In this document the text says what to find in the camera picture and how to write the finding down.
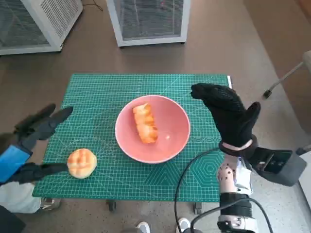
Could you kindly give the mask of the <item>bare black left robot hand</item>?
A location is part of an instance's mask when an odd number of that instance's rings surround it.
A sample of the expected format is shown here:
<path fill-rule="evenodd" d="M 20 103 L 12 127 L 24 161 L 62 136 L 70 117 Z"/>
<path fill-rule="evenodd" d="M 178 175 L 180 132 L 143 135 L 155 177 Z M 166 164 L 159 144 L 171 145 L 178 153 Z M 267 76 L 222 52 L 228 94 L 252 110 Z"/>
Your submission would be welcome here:
<path fill-rule="evenodd" d="M 10 182 L 32 183 L 59 172 L 68 171 L 65 163 L 35 164 L 27 161 L 38 140 L 44 141 L 55 134 L 72 113 L 73 107 L 54 112 L 54 103 L 20 121 L 12 133 L 0 135 L 0 184 Z"/>

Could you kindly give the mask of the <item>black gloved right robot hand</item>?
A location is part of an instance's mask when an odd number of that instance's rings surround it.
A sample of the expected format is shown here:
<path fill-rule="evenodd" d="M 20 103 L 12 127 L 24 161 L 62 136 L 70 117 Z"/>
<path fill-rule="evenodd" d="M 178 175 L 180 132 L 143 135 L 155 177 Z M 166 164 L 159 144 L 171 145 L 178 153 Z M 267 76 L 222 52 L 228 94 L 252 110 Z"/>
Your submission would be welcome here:
<path fill-rule="evenodd" d="M 259 102 L 245 108 L 236 91 L 210 83 L 192 85 L 190 94 L 194 99 L 202 100 L 210 110 L 224 143 L 241 148 L 251 140 L 261 110 Z"/>

